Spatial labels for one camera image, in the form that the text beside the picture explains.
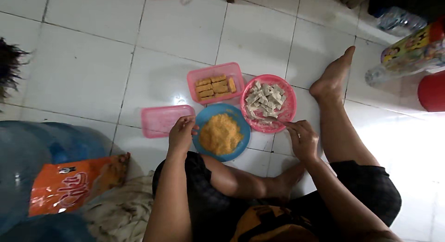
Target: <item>dark hair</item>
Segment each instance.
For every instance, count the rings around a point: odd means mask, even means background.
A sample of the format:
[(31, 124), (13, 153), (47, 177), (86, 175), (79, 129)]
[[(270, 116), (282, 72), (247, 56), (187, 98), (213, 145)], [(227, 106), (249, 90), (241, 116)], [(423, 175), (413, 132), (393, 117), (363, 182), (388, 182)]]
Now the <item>dark hair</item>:
[(17, 47), (17, 45), (8, 45), (4, 38), (0, 38), (0, 102), (3, 102), (9, 95), (7, 88), (17, 90), (16, 78), (20, 79), (19, 67), (26, 63), (20, 63), (19, 58), (29, 54)]

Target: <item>pink plastic container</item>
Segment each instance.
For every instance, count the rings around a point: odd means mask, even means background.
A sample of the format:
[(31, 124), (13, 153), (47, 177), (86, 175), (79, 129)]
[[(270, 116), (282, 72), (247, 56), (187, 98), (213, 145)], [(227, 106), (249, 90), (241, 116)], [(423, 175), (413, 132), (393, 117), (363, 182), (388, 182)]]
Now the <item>pink plastic container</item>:
[[(208, 77), (220, 76), (225, 74), (227, 79), (233, 78), (235, 82), (236, 92), (230, 95), (226, 95), (218, 98), (211, 98), (208, 100), (199, 101), (199, 97), (195, 92), (195, 82)], [(198, 102), (202, 105), (219, 102), (233, 97), (238, 97), (244, 91), (244, 80), (242, 79), (241, 69), (239, 65), (235, 62), (225, 63), (221, 65), (210, 66), (194, 71), (190, 71), (187, 74), (187, 83), (189, 84), (190, 95), (193, 101)]]
[[(292, 88), (286, 80), (271, 74), (264, 74), (261, 76), (257, 76), (254, 79), (250, 80), (244, 89), (241, 98), (240, 98), (240, 108), (241, 113), (247, 123), (256, 131), (264, 132), (264, 133), (274, 133), (282, 131), (286, 128), (282, 123), (276, 121), (272, 124), (263, 124), (259, 120), (254, 119), (251, 120), (246, 112), (246, 101), (245, 98), (248, 97), (250, 93), (250, 89), (254, 85), (255, 81), (259, 81), (261, 84), (274, 85), (277, 84), (281, 89), (284, 90), (284, 95), (286, 96), (286, 100), (284, 101), (283, 106), (281, 107), (281, 112), (278, 114), (278, 120), (283, 122), (292, 121), (295, 117), (295, 113), (297, 111), (297, 98), (295, 97), (294, 89)], [(260, 110), (256, 110), (255, 114), (259, 117), (263, 116), (263, 113)]]
[(189, 105), (143, 108), (142, 133), (149, 139), (168, 137), (176, 121), (188, 115), (195, 115), (193, 107)]

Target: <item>white tile floor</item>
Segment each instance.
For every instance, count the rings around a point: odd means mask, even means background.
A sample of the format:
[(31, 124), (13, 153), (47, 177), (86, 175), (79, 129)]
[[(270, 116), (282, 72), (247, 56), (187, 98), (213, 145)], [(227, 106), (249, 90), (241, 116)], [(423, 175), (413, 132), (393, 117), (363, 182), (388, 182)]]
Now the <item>white tile floor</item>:
[[(297, 95), (295, 120), (319, 131), (307, 89), (354, 44), (345, 108), (402, 195), (392, 228), (407, 241), (445, 241), (445, 114), (420, 108), (415, 79), (378, 89), (364, 83), (366, 70), (397, 41), (375, 28), (366, 7), (350, 10), (339, 0), (0, 0), (0, 36), (34, 51), (19, 92), (0, 105), (0, 120), (94, 128), (109, 139), (111, 153), (132, 153), (135, 177), (155, 169), (168, 148), (167, 138), (143, 137), (139, 110), (204, 108), (190, 97), (188, 71), (235, 61), (246, 81), (281, 76)], [(298, 162), (292, 155), (286, 131), (253, 131), (245, 152), (227, 164), (272, 177)], [(314, 190), (306, 175), (294, 196)]]

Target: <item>orange breadcrumbs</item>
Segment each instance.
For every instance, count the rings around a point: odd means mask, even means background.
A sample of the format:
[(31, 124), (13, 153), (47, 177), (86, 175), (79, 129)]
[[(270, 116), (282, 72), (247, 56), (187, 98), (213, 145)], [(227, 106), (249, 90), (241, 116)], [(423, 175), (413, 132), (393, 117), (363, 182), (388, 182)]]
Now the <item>orange breadcrumbs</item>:
[(199, 135), (202, 147), (215, 155), (230, 154), (244, 138), (239, 126), (228, 114), (214, 115)]

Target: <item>blue plate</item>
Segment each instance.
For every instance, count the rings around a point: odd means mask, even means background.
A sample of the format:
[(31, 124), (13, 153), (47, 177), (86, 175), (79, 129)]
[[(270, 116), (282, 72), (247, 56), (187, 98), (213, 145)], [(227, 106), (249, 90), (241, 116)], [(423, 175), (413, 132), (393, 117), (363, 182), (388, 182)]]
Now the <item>blue plate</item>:
[[(203, 126), (210, 120), (211, 117), (218, 114), (227, 113), (231, 116), (240, 128), (240, 133), (244, 136), (244, 138), (238, 143), (238, 146), (235, 148), (233, 153), (226, 155), (215, 155), (207, 150), (205, 150), (201, 144), (199, 143), (199, 135), (201, 134), (201, 130)], [(235, 106), (231, 106), (228, 104), (214, 104), (204, 108), (197, 116), (196, 116), (196, 124), (199, 126), (199, 130), (197, 131), (197, 135), (193, 136), (193, 145), (198, 153), (206, 154), (214, 157), (220, 162), (230, 161), (238, 157), (248, 146), (250, 140), (250, 125), (246, 122), (244, 117), (242, 116), (241, 111)]]

